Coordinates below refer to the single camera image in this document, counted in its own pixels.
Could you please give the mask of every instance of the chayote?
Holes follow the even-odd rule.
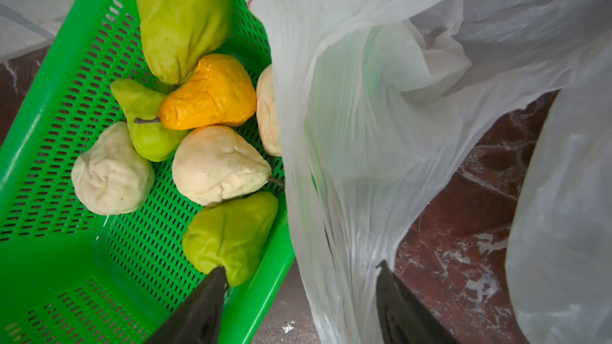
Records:
[[[255,114],[257,95],[249,73],[235,57],[209,54],[187,82],[159,107],[159,119],[169,129],[209,125],[241,126]]]
[[[136,124],[134,119],[155,117],[166,95],[146,88],[131,79],[119,79],[111,84],[111,92],[126,116],[134,148],[149,161],[165,161],[179,147],[187,131],[173,131],[164,125]]]
[[[147,199],[155,172],[134,149],[125,122],[114,123],[75,161],[70,173],[76,197],[94,214],[125,214]]]
[[[205,274],[225,267],[229,285],[241,285],[259,266],[278,210],[279,201],[268,192],[207,207],[195,215],[183,235],[185,256]]]
[[[232,29],[232,0],[136,0],[142,51],[163,82],[182,83]]]

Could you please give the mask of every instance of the pale chayote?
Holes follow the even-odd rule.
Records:
[[[255,192],[271,174],[257,149],[222,125],[192,131],[172,161],[172,180],[179,193],[203,206]]]
[[[153,166],[136,152],[122,121],[107,127],[77,158],[70,176],[79,201],[103,216],[139,209],[155,180]]]
[[[142,51],[151,72],[182,83],[198,59],[231,33],[232,0],[136,0]]]

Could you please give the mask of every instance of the white plastic bag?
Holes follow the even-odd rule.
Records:
[[[376,266],[393,268],[499,116],[571,84],[609,43],[610,0],[247,1],[271,46],[291,239],[317,331],[379,343]]]
[[[560,92],[534,151],[506,274],[532,344],[612,343],[612,47]]]

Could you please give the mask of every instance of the marble floor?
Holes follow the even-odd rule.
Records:
[[[0,64],[0,141],[47,51]],[[397,252],[398,276],[462,343],[527,343],[510,305],[504,260],[524,175],[555,96],[543,95],[524,111],[499,119]],[[319,342],[297,264],[253,342]]]

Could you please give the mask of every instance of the stem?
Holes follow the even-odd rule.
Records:
[[[141,119],[140,117],[136,117],[134,119],[134,124],[157,124],[161,122],[159,120],[159,117],[156,117],[154,119]]]
[[[275,184],[279,185],[279,186],[284,186],[285,183],[283,181],[277,180],[276,178],[269,176],[268,177],[268,181],[270,182],[274,182]]]

